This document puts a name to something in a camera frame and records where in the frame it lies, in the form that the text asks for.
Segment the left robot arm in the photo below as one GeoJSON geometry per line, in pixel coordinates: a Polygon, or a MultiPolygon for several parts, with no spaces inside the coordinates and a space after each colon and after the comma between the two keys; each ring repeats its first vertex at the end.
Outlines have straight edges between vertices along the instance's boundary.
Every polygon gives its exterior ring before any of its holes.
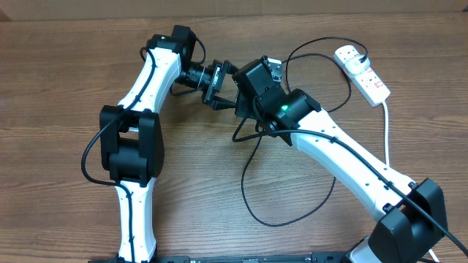
{"type": "Polygon", "coordinates": [[[218,97],[224,78],[236,72],[229,61],[205,67],[192,60],[195,33],[176,25],[171,35],[155,34],[141,50],[144,65],[129,93],[99,114],[102,166],[110,173],[119,200],[121,244],[115,262],[155,262],[153,190],[165,148],[159,114],[173,84],[202,91],[215,110],[234,107],[218,97]]]}

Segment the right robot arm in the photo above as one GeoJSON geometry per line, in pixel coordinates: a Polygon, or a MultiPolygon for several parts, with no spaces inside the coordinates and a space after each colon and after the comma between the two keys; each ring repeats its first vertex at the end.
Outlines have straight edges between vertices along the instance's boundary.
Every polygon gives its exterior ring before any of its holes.
{"type": "Polygon", "coordinates": [[[442,189],[431,179],[416,183],[388,167],[348,136],[305,91],[286,93],[273,76],[280,61],[266,57],[240,68],[233,81],[246,117],[311,156],[341,181],[376,221],[372,233],[346,262],[418,262],[448,229],[442,189]]]}

